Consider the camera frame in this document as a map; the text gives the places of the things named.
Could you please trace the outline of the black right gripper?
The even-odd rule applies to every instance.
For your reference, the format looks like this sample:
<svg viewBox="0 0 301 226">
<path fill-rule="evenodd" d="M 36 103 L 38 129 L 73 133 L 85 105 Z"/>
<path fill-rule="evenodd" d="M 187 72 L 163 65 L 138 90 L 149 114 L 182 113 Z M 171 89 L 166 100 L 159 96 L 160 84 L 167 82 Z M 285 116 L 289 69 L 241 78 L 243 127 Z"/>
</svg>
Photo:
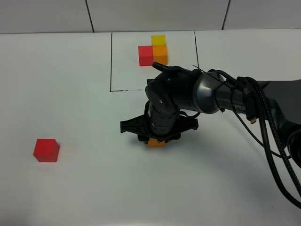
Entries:
<svg viewBox="0 0 301 226">
<path fill-rule="evenodd" d="M 148 144 L 150 138 L 169 143 L 179 140 L 183 132 L 198 129 L 198 120 L 183 114 L 179 109 L 172 114 L 165 114 L 147 101 L 143 115 L 120 122 L 120 132 L 136 134 L 144 144 Z"/>
</svg>

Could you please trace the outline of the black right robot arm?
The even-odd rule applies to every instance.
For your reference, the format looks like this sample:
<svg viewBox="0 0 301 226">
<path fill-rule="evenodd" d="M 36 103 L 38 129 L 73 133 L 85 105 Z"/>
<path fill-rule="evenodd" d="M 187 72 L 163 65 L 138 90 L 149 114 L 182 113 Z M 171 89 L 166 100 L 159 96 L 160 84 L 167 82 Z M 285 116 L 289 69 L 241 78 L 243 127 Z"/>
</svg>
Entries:
<svg viewBox="0 0 301 226">
<path fill-rule="evenodd" d="M 185 110 L 213 114 L 231 110 L 245 114 L 250 122 L 259 118 L 255 89 L 247 78 L 231 78 L 220 70 L 204 72 L 154 62 L 160 74 L 147 81 L 148 102 L 144 114 L 122 121 L 121 132 L 131 132 L 147 143 L 151 138 L 169 142 L 181 133 L 198 128 L 196 116 Z M 267 98 L 280 143 L 296 164 L 301 162 L 301 82 L 259 81 Z"/>
</svg>

